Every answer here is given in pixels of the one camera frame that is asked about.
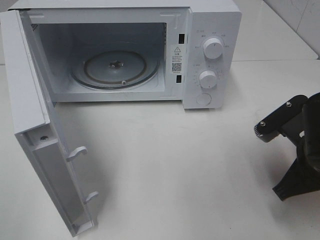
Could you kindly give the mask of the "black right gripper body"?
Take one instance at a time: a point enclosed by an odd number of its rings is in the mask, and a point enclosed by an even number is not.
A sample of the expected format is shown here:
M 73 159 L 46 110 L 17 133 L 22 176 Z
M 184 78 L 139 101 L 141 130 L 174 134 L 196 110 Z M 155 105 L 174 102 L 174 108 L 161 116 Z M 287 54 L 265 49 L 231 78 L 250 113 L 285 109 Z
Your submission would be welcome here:
M 299 120 L 304 132 L 298 142 L 296 167 L 298 175 L 320 174 L 320 94 L 300 105 Z

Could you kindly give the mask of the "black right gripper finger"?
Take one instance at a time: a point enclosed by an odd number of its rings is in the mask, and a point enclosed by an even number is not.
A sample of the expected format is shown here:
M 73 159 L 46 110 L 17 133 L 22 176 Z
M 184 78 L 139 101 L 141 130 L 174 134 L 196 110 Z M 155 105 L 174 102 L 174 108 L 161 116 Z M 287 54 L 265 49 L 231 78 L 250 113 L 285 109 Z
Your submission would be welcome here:
M 320 190 L 320 172 L 308 164 L 302 149 L 296 153 L 293 164 L 272 189 L 281 201 Z

